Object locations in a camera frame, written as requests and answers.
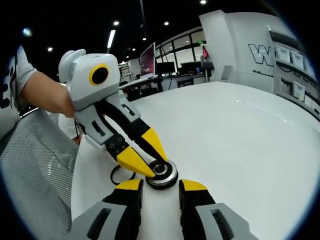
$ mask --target yellow ring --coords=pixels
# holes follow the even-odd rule
[[[95,84],[93,81],[92,81],[92,76],[94,75],[95,71],[99,68],[105,68],[107,69],[108,71],[108,76],[109,76],[109,67],[105,64],[98,64],[97,66],[95,66],[94,68],[92,68],[91,72],[90,72],[90,76],[89,76],[89,82],[91,85],[93,86],[98,86],[100,84],[103,84],[105,81],[103,81],[102,83],[99,83],[99,84]]]

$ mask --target white table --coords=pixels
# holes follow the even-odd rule
[[[153,80],[155,78],[157,78],[158,75],[155,75],[153,77],[148,77],[148,78],[141,78],[141,79],[137,79],[137,80],[133,80],[125,85],[122,85],[122,86],[119,86],[119,89],[125,89],[127,87],[130,87],[130,86],[134,86],[134,85],[137,85],[137,84],[141,84],[141,83],[144,83],[144,82],[149,82],[150,80]]]
[[[206,185],[260,240],[283,240],[299,224],[320,174],[320,123],[309,113],[270,93],[222,82],[165,91],[135,106],[157,131],[179,178]],[[72,182],[72,219],[113,191],[115,165],[83,138]],[[116,179],[130,175],[123,170]],[[157,191],[145,183],[138,239],[183,239],[180,214],[178,184]]]

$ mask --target white t-shirt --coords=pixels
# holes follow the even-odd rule
[[[77,132],[79,136],[83,133],[81,130],[81,127],[79,126],[79,123],[76,121],[76,124],[75,124],[74,118],[66,117],[61,113],[59,114],[58,125],[59,125],[59,128],[71,139],[74,139],[77,137]]]
[[[16,57],[10,60],[3,82],[0,81],[3,84],[3,94],[0,93],[0,139],[19,121],[17,109],[21,111],[26,106],[19,94],[36,71],[28,62],[24,49],[19,47]]]

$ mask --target yellow fingertip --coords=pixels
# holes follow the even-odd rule
[[[205,185],[197,181],[191,181],[187,179],[181,179],[183,182],[184,190],[185,191],[200,191],[200,190],[208,190]]]
[[[142,138],[146,140],[166,162],[168,161],[164,148],[161,145],[160,139],[158,138],[156,131],[153,130],[153,128],[149,128],[149,130],[142,135]]]
[[[155,173],[131,146],[128,146],[119,153],[116,156],[116,161],[121,167],[136,172],[137,174],[142,174],[149,178],[155,176]]]
[[[123,190],[138,190],[141,178],[128,180],[120,183],[115,188],[116,189],[123,189]]]

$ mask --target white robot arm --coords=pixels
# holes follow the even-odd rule
[[[119,91],[118,61],[111,54],[86,54],[84,49],[66,52],[58,67],[66,83],[76,120],[90,142],[105,145],[117,163],[136,173],[153,178],[155,173],[141,156],[103,117],[113,119],[147,154],[161,164],[168,159],[156,132],[142,119],[139,111]]]

